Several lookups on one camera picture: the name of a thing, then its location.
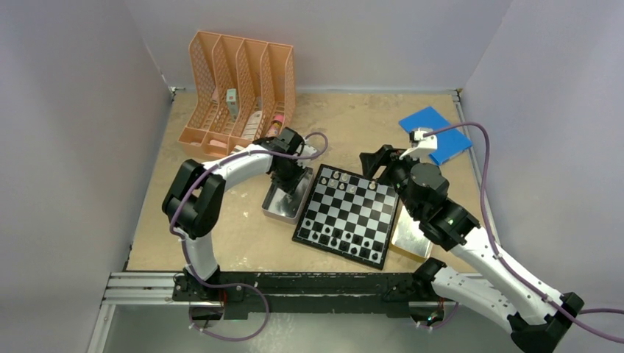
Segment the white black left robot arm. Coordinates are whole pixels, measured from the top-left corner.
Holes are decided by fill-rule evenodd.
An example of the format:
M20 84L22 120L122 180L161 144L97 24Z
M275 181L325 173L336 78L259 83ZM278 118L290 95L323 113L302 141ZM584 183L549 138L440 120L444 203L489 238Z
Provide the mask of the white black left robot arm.
M186 160L180 166L162 211L169 220L169 231L182 244L185 269L194 278L191 292L202 301L219 293L214 275L219 264L213 251L212 231L221 214L225 193L261 174L271 177L272 184L292 194L307 172L307 161L323 155L309 142L313 133L303 137L285 128L276 137L259 138L247 147L218 160L199 163Z

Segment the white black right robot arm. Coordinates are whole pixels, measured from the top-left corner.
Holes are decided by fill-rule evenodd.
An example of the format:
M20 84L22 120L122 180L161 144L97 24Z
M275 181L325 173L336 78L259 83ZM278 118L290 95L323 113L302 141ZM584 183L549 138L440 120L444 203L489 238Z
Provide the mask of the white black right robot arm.
M478 219L448 196L449 181L440 168L383 145L359 155L363 174L389 186L400 197L424 236L470 264L483 277L475 282L437 259L426 260L413 274L422 299L435 295L459 302L495 322L523 352L553 352L572 326L584 301L561 293L518 263L489 239Z

